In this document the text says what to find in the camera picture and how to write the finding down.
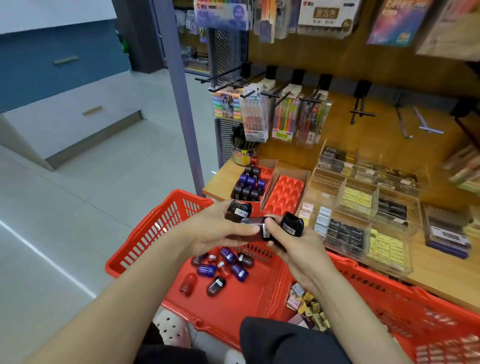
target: drawer handle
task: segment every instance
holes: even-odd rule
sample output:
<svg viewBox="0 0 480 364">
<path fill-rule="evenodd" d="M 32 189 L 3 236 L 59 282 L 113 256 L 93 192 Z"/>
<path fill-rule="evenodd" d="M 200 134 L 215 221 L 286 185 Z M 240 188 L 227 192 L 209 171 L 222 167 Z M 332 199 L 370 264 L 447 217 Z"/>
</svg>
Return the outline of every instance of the drawer handle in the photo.
<svg viewBox="0 0 480 364">
<path fill-rule="evenodd" d="M 68 62 L 71 62 L 71 61 L 76 61 L 77 59 L 78 59 L 77 56 L 70 56 L 70 57 L 62 58 L 61 60 L 55 60 L 55 61 L 53 61 L 53 64 L 58 66 L 59 64 L 64 64 L 64 63 L 68 63 Z"/>
<path fill-rule="evenodd" d="M 97 106 L 96 108 L 82 112 L 82 114 L 84 116 L 89 116 L 89 115 L 95 114 L 96 112 L 99 112 L 100 110 L 103 110 L 103 106 Z"/>
</svg>

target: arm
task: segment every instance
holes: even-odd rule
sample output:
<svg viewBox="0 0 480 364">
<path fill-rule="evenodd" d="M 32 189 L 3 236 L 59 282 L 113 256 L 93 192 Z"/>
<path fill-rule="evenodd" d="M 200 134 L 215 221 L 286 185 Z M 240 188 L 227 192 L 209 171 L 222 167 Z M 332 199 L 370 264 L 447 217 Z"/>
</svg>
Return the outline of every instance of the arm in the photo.
<svg viewBox="0 0 480 364">
<path fill-rule="evenodd" d="M 325 311 L 336 338 L 354 364 L 410 364 L 412 361 L 390 337 L 355 289 L 337 271 L 320 236 L 312 229 L 296 238 L 272 219 L 270 233 L 286 248 L 268 245 L 287 263 L 295 279 L 308 289 Z"/>
<path fill-rule="evenodd" d="M 185 260 L 215 246 L 245 244 L 227 235 L 258 231 L 226 220 L 229 204 L 214 204 L 160 237 L 26 363 L 132 363 Z"/>
</svg>

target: person's right hand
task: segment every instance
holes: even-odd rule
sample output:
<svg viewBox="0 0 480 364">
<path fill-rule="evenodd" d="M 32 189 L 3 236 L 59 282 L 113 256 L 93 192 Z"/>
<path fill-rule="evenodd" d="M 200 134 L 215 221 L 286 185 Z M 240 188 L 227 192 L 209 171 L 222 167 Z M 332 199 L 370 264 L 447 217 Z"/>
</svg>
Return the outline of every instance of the person's right hand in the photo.
<svg viewBox="0 0 480 364">
<path fill-rule="evenodd" d="M 293 277 L 308 291 L 317 291 L 314 277 L 323 269 L 335 269 L 323 245 L 323 239 L 313 229 L 307 229 L 301 237 L 284 231 L 273 218 L 267 218 L 265 225 L 287 250 L 285 253 L 272 241 L 270 247 L 288 265 Z"/>
</svg>

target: person's left hand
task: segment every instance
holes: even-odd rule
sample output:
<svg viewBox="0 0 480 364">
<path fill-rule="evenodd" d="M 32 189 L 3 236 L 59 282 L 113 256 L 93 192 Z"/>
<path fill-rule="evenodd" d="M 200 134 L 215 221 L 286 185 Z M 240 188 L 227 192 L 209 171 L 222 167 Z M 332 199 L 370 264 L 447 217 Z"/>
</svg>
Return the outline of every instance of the person's left hand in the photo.
<svg viewBox="0 0 480 364">
<path fill-rule="evenodd" d="M 245 245 L 247 242 L 228 239 L 226 236 L 248 236 L 260 231 L 258 226 L 225 219 L 231 202 L 231 199 L 217 202 L 178 225 L 188 237 L 187 249 L 190 256 L 202 255 L 216 246 Z"/>
</svg>

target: white drawer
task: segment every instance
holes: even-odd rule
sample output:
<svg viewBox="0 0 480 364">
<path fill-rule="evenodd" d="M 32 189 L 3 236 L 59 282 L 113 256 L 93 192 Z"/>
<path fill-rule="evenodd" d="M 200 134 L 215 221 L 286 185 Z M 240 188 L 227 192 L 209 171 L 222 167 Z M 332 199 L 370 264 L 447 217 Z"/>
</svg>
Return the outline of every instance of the white drawer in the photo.
<svg viewBox="0 0 480 364">
<path fill-rule="evenodd" d="M 42 158 L 48 158 L 139 110 L 138 91 L 122 86 L 130 78 L 129 71 L 119 73 L 4 116 Z M 97 107 L 101 109 L 84 114 Z"/>
</svg>

